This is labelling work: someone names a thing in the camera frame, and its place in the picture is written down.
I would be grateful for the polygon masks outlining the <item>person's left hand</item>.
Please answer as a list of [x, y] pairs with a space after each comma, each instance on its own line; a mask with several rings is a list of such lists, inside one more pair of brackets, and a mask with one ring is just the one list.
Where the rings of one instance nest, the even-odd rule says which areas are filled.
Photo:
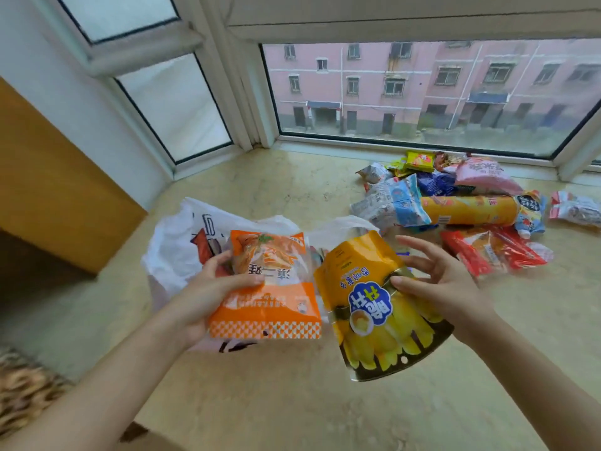
[[217, 276], [218, 268], [231, 259], [231, 251], [225, 251], [210, 258], [203, 265], [201, 272], [193, 277], [187, 286], [174, 296], [157, 315], [159, 321], [167, 326], [170, 335], [176, 338], [182, 349], [190, 349], [206, 336], [209, 318], [230, 296], [230, 294], [213, 296], [208, 291], [208, 286], [211, 280], [219, 277]]

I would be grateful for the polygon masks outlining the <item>person's right hand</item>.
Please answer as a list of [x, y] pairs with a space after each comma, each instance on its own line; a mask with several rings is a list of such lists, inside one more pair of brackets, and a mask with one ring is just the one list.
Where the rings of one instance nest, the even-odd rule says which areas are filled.
[[487, 326], [498, 316], [462, 262], [453, 257], [451, 265], [407, 266], [427, 274], [426, 278], [439, 275], [439, 305], [426, 302], [455, 327], [455, 336], [462, 343], [478, 352]]

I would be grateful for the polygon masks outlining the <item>orange snack packet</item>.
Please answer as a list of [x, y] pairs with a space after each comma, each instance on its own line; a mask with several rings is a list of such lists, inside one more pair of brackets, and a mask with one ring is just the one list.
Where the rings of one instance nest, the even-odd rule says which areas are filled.
[[223, 340], [317, 340], [321, 315], [305, 235], [232, 230], [236, 274], [263, 276], [256, 287], [231, 293], [208, 321]]

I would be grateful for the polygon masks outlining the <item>yellow snack pouch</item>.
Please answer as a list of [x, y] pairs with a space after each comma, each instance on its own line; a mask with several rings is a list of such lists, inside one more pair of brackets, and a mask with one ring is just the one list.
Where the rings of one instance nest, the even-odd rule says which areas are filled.
[[414, 279], [377, 230], [336, 246], [314, 279], [351, 379], [380, 379], [419, 363], [455, 328], [423, 298], [398, 291], [390, 279]]

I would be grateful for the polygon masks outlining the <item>person's left forearm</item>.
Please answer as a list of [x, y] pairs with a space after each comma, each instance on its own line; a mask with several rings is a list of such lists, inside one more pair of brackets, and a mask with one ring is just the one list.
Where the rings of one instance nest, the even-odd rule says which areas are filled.
[[112, 451], [188, 347], [187, 326], [155, 315], [0, 451]]

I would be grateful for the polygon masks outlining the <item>person's right forearm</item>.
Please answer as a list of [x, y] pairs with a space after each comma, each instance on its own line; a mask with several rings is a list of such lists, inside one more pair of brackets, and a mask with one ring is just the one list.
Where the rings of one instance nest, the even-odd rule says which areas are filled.
[[493, 313], [455, 323], [549, 451], [601, 451], [601, 403]]

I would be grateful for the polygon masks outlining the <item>pile of assorted snack packets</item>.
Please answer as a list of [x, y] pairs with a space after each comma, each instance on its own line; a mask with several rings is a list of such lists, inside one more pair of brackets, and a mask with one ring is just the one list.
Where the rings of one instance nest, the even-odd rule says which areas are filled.
[[[442, 243], [475, 277], [544, 266], [553, 251], [534, 240], [545, 232], [546, 197], [523, 189], [491, 158], [442, 151], [408, 151], [387, 166], [372, 163], [357, 174], [365, 198], [351, 214], [381, 230], [403, 227], [425, 231], [445, 227]], [[515, 223], [434, 225], [421, 205], [423, 196], [513, 196], [520, 205]]]

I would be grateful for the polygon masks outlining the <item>yellow chip tube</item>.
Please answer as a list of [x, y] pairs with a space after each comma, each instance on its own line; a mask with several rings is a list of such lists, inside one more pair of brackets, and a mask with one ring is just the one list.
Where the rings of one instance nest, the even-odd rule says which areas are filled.
[[423, 196], [421, 205], [439, 226], [511, 226], [520, 210], [513, 196]]

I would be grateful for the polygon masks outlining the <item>white plastic bag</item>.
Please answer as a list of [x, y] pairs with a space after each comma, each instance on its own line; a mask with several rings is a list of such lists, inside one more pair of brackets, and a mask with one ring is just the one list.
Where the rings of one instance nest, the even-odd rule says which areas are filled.
[[[249, 220], [202, 201], [185, 198], [177, 214], [165, 217], [155, 227], [141, 263], [146, 271], [152, 297], [152, 310], [157, 312], [169, 303], [189, 281], [201, 271], [206, 260], [229, 250], [231, 230], [294, 235], [300, 228], [282, 215]], [[305, 233], [310, 247], [310, 272], [319, 266], [328, 249], [344, 242], [352, 233], [380, 232], [369, 221], [357, 216], [344, 216], [328, 221]], [[259, 343], [258, 338], [219, 338], [206, 335], [191, 350], [229, 353]]]

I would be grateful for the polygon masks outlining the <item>red and clear snack packet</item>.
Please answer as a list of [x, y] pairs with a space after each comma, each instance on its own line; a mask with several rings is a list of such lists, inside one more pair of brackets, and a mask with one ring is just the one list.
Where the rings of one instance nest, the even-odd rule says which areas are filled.
[[560, 219], [571, 224], [601, 230], [601, 201], [578, 196], [565, 190], [551, 194], [549, 219]]

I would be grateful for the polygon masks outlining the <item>tall frosted window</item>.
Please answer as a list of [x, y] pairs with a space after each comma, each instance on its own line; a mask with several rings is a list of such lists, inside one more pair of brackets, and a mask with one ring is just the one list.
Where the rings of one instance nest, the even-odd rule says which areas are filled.
[[175, 166], [234, 145], [195, 53], [115, 80]]

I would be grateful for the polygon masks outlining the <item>wooden cabinet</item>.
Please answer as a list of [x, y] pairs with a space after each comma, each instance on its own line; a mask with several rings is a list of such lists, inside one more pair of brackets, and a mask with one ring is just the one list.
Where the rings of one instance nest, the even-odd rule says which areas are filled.
[[0, 230], [97, 275], [146, 216], [0, 77]]

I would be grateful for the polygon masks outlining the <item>patterned brown rug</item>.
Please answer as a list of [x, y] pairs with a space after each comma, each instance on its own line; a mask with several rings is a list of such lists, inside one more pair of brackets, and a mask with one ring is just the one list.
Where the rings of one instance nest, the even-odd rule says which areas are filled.
[[0, 441], [34, 421], [72, 386], [16, 349], [0, 346]]

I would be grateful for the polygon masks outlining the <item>small frosted window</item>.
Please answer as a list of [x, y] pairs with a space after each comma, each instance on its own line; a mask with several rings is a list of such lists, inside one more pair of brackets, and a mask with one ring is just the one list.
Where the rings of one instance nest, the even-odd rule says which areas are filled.
[[173, 0], [57, 0], [90, 44], [177, 22]]

